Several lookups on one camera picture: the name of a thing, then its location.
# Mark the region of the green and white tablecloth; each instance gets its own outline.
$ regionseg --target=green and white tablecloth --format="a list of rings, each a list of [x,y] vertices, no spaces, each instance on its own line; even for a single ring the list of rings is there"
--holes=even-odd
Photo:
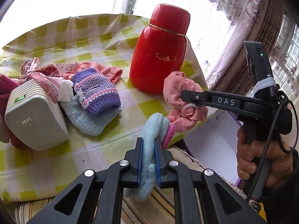
[[[70,17],[33,29],[3,47],[0,72],[11,78],[20,76],[22,64],[33,57],[39,58],[40,66],[57,63],[60,69],[77,61],[121,67],[123,74],[116,89],[123,111],[97,137],[79,132],[66,119],[70,139],[47,151],[17,150],[0,142],[0,200],[38,200],[57,195],[84,170],[100,171],[123,159],[125,152],[135,147],[151,114],[168,115],[171,107],[163,95],[143,93],[129,79],[134,48],[148,22],[149,19],[124,14]],[[190,43],[181,70],[207,88]],[[214,112],[210,108],[208,115]],[[188,133],[175,134],[172,143]]]

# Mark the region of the hand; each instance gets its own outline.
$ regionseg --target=hand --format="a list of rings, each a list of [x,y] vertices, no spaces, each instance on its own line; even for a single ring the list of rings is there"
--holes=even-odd
[[[266,142],[253,141],[251,145],[246,144],[246,132],[243,128],[238,130],[237,161],[238,175],[243,180],[248,180],[250,175],[257,171],[257,165],[251,162],[253,158],[262,157]],[[286,150],[290,150],[287,142],[282,142]],[[293,156],[285,154],[278,145],[278,141],[271,141],[267,158],[272,159],[272,167],[265,187],[276,189],[287,181],[293,172]]]

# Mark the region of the gold band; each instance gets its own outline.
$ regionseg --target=gold band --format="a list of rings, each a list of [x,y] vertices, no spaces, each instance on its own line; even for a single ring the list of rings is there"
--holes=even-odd
[[[149,26],[152,26],[152,27],[155,28],[155,29],[159,29],[159,30],[162,30],[162,31],[166,31],[166,32],[172,33],[172,34],[174,34],[174,35],[179,35],[179,36],[182,36],[182,37],[185,37],[185,36],[186,36],[186,35],[183,35],[183,34],[179,34],[179,33],[170,31],[170,30],[168,30],[168,29],[160,28],[160,27],[158,27],[158,26],[156,26],[156,25],[149,24]]]

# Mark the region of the purple knitted glove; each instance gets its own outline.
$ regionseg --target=purple knitted glove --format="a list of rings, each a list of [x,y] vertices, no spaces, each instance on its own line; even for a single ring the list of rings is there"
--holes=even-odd
[[[112,83],[94,68],[78,72],[73,77],[74,90],[83,109],[92,115],[121,106],[119,94]]]

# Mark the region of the brown curtain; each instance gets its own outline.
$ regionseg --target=brown curtain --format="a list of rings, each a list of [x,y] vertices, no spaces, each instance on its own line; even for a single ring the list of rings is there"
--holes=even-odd
[[[281,0],[261,0],[257,17],[246,40],[262,42],[270,56],[280,32],[283,14]],[[246,95],[251,88],[245,49],[242,47],[213,90]]]

